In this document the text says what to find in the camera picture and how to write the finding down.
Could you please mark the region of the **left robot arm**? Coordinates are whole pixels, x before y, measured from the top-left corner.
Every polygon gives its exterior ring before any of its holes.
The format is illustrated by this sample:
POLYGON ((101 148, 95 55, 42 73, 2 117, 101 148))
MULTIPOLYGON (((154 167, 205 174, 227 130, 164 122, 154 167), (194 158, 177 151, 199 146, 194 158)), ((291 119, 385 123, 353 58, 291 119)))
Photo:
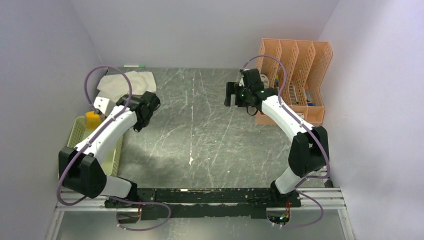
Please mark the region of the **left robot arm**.
POLYGON ((84 198, 112 196, 126 208, 139 200, 137 184, 105 174, 101 163, 123 134, 133 129, 139 132, 149 123, 161 101, 154 92, 140 97, 122 96, 111 108, 105 120, 74 147, 65 146, 58 154, 59 184, 84 198))

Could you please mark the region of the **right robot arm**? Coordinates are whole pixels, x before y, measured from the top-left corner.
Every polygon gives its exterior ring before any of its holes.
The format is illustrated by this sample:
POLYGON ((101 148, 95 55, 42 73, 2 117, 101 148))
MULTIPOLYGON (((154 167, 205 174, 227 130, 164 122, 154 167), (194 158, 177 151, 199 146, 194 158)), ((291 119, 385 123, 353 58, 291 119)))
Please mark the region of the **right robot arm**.
POLYGON ((330 168, 328 132, 302 119, 283 101, 276 88, 266 88, 258 69, 239 72, 240 81, 226 84, 224 105, 231 106, 234 96, 236 106, 252 107, 268 116, 291 141, 288 168, 270 185, 270 202, 275 207, 282 207, 288 202, 289 193, 307 179, 314 178, 314 172, 330 168))

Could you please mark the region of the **yellow brown bear towel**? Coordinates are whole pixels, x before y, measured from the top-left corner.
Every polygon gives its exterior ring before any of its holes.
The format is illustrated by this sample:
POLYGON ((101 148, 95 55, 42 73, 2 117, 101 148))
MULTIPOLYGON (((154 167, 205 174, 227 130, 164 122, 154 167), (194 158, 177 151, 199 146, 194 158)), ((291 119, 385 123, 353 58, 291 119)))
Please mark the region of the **yellow brown bear towel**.
POLYGON ((84 115, 85 127, 94 131, 102 122, 102 116, 95 111, 86 112, 84 115))

